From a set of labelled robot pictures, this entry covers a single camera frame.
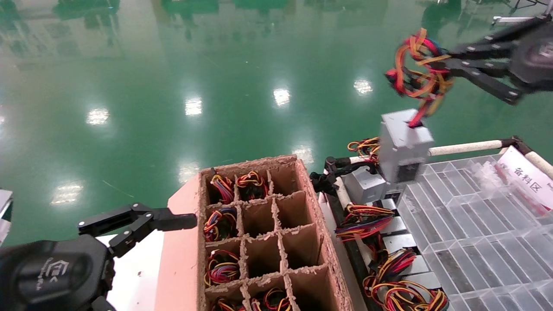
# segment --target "wire harness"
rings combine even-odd
[[[413,250],[402,248],[388,254],[380,234],[366,240],[373,251],[370,275],[363,280],[364,293],[385,311],[445,311],[449,300],[441,289],[401,280],[400,274],[415,260]]]
[[[374,164],[378,164],[378,150],[380,149],[380,137],[366,138],[347,145],[351,152],[357,152],[361,158],[368,158]]]
[[[265,179],[255,171],[238,177],[236,181],[242,199],[263,199],[269,194]]]
[[[336,236],[342,242],[370,237],[386,227],[395,213],[376,206],[348,204],[344,210],[346,217],[336,227]]]
[[[232,181],[227,177],[223,177],[215,171],[214,168],[211,169],[213,177],[211,178],[210,184],[217,189],[219,193],[219,202],[223,204],[230,204],[234,201],[234,190],[232,188]]]
[[[234,253],[225,250],[214,250],[207,261],[204,282],[208,287],[232,282],[240,277],[238,256]]]
[[[405,54],[409,52],[417,66],[424,66],[427,73],[410,70],[405,66]],[[439,107],[446,92],[453,84],[453,78],[446,68],[432,67],[432,63],[451,56],[446,50],[426,37],[426,29],[405,39],[395,53],[395,68],[386,72],[386,78],[400,96],[420,99],[419,112],[409,123],[416,127],[423,117],[431,116]]]
[[[226,297],[217,297],[211,303],[210,311],[246,311],[242,303],[233,303]]]
[[[291,311],[290,300],[286,292],[278,287],[273,287],[265,293],[261,293],[251,300],[253,311]]]
[[[236,208],[232,206],[213,211],[204,225],[206,240],[215,242],[235,237],[238,234],[236,215]]]

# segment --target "gray electronic device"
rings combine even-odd
[[[360,167],[342,177],[349,197],[356,204],[384,199],[386,180],[380,174],[371,174],[366,167]]]
[[[416,113],[408,109],[382,115],[378,158],[388,189],[415,180],[434,145],[428,128],[408,126]]]

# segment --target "plastic compartment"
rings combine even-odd
[[[482,191],[472,168],[497,158],[426,165],[399,214],[452,309],[553,311],[553,218],[507,187]]]

